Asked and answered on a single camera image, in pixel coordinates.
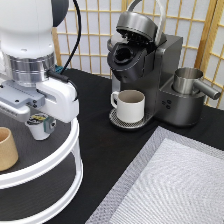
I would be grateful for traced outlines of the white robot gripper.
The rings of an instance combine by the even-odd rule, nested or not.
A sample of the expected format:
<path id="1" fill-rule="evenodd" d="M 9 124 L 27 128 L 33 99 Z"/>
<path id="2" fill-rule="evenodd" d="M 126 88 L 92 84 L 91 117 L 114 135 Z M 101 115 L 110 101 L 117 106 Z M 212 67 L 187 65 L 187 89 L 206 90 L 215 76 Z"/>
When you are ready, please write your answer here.
<path id="1" fill-rule="evenodd" d="M 79 114 L 78 94 L 71 84 L 49 78 L 37 83 L 35 88 L 45 96 L 45 104 L 35 110 L 51 116 L 43 122 L 45 133 L 51 134 L 55 130 L 54 118 L 69 123 Z"/>

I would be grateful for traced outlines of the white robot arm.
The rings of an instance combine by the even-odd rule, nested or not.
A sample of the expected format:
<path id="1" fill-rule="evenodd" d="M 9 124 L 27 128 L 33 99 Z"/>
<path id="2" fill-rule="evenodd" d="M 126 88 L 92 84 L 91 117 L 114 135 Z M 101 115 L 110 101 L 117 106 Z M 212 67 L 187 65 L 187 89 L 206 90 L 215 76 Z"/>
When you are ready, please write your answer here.
<path id="1" fill-rule="evenodd" d="M 79 113 L 77 87 L 55 72 L 52 29 L 69 0 L 0 0 L 0 112 L 25 123 L 37 140 Z"/>

